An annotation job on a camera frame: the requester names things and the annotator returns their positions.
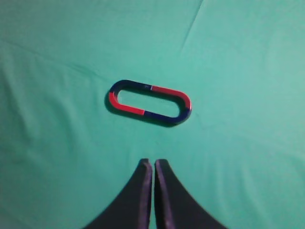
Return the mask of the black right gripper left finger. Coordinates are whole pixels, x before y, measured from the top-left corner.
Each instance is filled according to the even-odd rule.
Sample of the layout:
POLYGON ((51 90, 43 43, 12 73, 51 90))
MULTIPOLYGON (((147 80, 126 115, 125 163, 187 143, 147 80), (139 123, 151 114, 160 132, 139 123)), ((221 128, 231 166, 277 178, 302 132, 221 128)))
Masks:
POLYGON ((152 165, 139 161, 131 178, 112 203, 86 229, 147 229, 152 202, 152 165))

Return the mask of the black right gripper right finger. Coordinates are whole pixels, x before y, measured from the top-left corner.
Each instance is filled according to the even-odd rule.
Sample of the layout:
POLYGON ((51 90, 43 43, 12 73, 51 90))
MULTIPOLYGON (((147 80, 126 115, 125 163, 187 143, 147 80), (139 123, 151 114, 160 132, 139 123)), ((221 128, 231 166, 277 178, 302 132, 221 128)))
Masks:
POLYGON ((224 229, 188 193, 166 159, 155 161, 154 210, 158 229, 224 229))

